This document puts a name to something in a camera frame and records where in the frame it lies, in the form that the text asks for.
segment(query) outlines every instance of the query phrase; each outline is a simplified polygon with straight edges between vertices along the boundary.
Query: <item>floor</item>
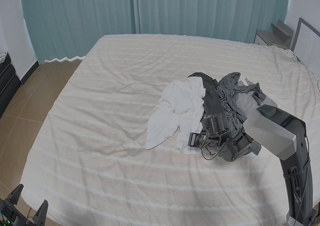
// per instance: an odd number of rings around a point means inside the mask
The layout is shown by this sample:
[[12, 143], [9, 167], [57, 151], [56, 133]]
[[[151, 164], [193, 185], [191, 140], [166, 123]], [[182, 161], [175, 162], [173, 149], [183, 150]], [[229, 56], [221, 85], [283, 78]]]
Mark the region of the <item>floor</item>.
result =
[[[0, 198], [20, 183], [28, 153], [54, 101], [81, 60], [46, 62], [21, 86], [0, 119]], [[23, 215], [30, 207], [20, 199]], [[46, 219], [46, 226], [59, 225]]]

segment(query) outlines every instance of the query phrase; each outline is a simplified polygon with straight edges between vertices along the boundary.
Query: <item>bed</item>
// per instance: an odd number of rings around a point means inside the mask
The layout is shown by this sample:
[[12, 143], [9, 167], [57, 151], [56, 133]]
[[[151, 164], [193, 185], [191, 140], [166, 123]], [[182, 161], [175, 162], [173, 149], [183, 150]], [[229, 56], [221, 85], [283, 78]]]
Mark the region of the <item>bed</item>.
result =
[[175, 150], [177, 131], [145, 150], [163, 88], [194, 72], [238, 71], [306, 122], [313, 202], [320, 201], [320, 92], [287, 50], [177, 35], [103, 36], [49, 111], [22, 174], [22, 198], [64, 225], [279, 225], [288, 201], [278, 158], [234, 163]]

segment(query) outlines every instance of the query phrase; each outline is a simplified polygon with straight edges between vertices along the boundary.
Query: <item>bed sheet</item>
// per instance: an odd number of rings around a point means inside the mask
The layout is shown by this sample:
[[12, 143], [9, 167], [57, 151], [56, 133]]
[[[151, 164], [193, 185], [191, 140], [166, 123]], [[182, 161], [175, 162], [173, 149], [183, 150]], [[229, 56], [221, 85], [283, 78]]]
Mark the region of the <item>bed sheet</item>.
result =
[[234, 71], [306, 122], [313, 201], [320, 199], [320, 93], [287, 51], [176, 35], [103, 36], [49, 111], [22, 174], [22, 198], [44, 199], [71, 225], [278, 225], [288, 212], [278, 158], [262, 148], [234, 163], [175, 150], [177, 131], [145, 150], [163, 88], [193, 72]]

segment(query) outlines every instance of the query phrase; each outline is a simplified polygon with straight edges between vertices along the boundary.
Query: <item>curtain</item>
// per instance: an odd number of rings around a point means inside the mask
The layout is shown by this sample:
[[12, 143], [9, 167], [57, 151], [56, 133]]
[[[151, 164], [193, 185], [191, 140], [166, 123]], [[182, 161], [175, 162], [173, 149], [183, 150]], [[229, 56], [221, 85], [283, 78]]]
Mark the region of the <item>curtain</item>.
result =
[[22, 0], [39, 63], [84, 56], [106, 34], [161, 33], [254, 42], [288, 0]]

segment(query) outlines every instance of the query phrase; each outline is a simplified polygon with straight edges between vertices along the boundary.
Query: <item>headboard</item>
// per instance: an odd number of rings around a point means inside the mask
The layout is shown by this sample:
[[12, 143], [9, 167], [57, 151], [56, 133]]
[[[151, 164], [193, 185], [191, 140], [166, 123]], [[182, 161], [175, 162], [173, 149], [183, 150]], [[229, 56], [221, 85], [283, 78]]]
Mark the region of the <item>headboard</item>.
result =
[[315, 78], [320, 80], [320, 32], [304, 19], [299, 23], [291, 50], [298, 60], [308, 66]]

